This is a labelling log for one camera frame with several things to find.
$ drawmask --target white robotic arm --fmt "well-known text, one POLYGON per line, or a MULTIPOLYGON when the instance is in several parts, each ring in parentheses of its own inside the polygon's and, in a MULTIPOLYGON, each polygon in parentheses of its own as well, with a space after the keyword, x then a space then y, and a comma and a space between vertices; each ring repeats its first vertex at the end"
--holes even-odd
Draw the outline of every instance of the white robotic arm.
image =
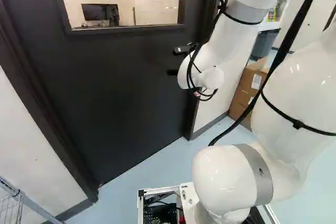
MULTIPOLYGON (((216 66, 234 58, 240 41, 253 46, 256 23, 276 1, 228 1, 226 14, 221 14, 209 42, 195 58, 201 71, 192 68, 197 87, 217 89, 223 85, 225 73, 216 66)), ((211 146, 195 156, 195 190, 217 223, 241 223, 250 207, 294 195, 303 185, 310 162, 335 138, 335 41, 333 25, 318 41, 286 59, 264 88, 268 102, 306 127, 296 127, 260 98, 252 115, 257 142, 211 146)), ((188 88, 189 61, 185 58, 178 73, 184 89, 188 88)))

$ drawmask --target door frame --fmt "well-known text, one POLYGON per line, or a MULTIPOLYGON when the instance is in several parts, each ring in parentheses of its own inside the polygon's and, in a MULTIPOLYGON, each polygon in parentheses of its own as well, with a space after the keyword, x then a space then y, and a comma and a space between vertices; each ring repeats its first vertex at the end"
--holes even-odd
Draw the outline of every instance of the door frame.
MULTIPOLYGON (((197 39, 200 39, 204 35, 204 31, 211 25, 216 3, 203 0, 202 9, 205 11, 200 15, 199 24, 202 25, 198 28, 197 39)), ((20 34, 16 32, 15 22, 11 19, 5 0, 0 0, 0 65, 55 153, 88 199, 91 202, 97 202, 100 185, 85 164, 85 159, 74 146, 65 123, 52 103, 44 82, 39 77, 38 70, 30 62, 29 52, 25 49, 20 34)), ((185 122, 187 128, 185 136, 188 136, 193 129, 198 103, 194 97, 190 97, 185 122)))
POLYGON ((20 43, 5 6, 3 0, 0 0, 0 65, 55 153, 88 199, 97 202, 99 183, 72 144, 47 89, 38 77, 38 71, 28 60, 28 53, 20 43))

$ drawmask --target baseboard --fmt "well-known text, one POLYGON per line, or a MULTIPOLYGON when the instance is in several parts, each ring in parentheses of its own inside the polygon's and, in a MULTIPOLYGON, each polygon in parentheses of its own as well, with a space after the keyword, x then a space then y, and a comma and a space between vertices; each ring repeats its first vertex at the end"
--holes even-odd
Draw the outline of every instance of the baseboard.
POLYGON ((210 129, 212 126, 214 126, 216 123, 218 123, 220 120, 224 119, 227 116, 227 112, 223 113, 216 119, 212 120, 208 124, 204 125, 202 128, 199 130, 195 131, 192 136, 190 137, 190 140, 194 140, 195 138, 199 137, 202 135, 204 132, 206 132, 208 129, 210 129))
MULTIPOLYGON (((279 48, 278 47, 272 47, 272 50, 278 51, 279 48)), ((294 51, 289 51, 288 53, 289 54, 294 54, 295 52, 294 51)))
MULTIPOLYGON (((81 203, 78 203, 77 205, 69 208, 68 210, 62 212, 61 214, 56 216, 56 219, 60 220, 60 221, 66 221, 68 219, 70 219, 71 217, 79 214, 80 212, 83 212, 85 209, 88 209, 89 207, 91 207, 93 205, 93 203, 89 200, 86 199, 84 201, 82 201, 81 203)), ((52 224, 50 221, 45 221, 42 224, 52 224)))

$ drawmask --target door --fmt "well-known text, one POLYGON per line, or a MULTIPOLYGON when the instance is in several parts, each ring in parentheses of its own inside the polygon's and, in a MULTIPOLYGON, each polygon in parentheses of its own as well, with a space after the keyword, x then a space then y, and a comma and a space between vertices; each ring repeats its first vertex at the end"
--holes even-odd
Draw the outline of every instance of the door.
POLYGON ((183 59, 173 48, 195 41, 202 15, 213 9, 202 10, 203 0, 179 0, 183 24, 164 25, 165 16, 160 25, 157 16, 145 18, 164 15, 158 6, 166 0, 131 3, 127 14, 122 4, 85 0, 80 17, 68 19, 71 1, 3 0, 69 141, 104 184, 183 135, 188 94, 166 71, 178 69, 183 59))

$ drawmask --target light blue floor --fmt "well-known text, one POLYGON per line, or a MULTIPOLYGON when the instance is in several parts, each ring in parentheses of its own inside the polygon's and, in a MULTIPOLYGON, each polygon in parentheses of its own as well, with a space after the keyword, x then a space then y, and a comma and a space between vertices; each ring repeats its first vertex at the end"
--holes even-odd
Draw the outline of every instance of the light blue floor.
MULTIPOLYGON (((182 137, 160 150, 104 185, 99 191, 98 203, 68 220, 67 224, 136 224, 138 189, 190 182, 193 156, 232 122, 231 119, 225 118, 191 142, 182 137)), ((253 140, 252 133, 239 126, 221 139, 220 143, 248 143, 253 140)))
MULTIPOLYGON (((184 138, 178 139, 104 185, 100 189, 98 203, 68 220, 67 224, 136 224, 138 189, 190 182, 193 156, 201 148, 206 147, 213 137, 227 129, 232 122, 231 119, 225 118, 191 142, 184 138)), ((238 126, 218 143, 249 143, 254 140, 252 132, 238 126)), ((336 222, 335 154, 336 144, 333 144, 316 158, 304 189, 297 196, 272 204, 282 224, 336 222)))

